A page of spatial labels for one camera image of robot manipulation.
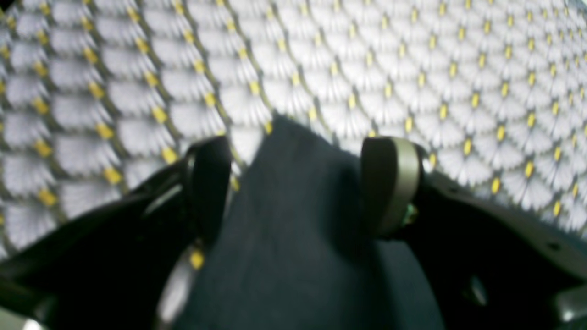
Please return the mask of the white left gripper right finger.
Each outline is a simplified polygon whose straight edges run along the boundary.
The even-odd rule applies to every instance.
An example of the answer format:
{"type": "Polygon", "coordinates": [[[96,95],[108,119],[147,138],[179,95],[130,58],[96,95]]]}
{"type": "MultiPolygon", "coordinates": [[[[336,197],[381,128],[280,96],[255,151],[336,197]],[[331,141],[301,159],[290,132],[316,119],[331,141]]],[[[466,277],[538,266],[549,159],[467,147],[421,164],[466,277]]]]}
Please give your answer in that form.
{"type": "Polygon", "coordinates": [[[415,255],[447,330],[584,330],[586,245],[527,212],[475,197],[424,148],[368,137],[364,219],[415,255]]]}

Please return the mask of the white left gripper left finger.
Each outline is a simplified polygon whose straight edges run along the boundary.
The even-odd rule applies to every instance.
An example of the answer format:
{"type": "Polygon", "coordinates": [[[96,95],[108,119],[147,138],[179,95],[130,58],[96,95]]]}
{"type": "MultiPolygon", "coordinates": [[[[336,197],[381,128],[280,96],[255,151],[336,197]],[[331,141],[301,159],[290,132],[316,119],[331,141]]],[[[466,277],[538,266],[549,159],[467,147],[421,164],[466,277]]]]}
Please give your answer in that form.
{"type": "Polygon", "coordinates": [[[2,309],[49,330],[151,330],[182,253],[218,238],[231,167],[226,136],[197,142],[120,200],[2,261],[2,309]]]}

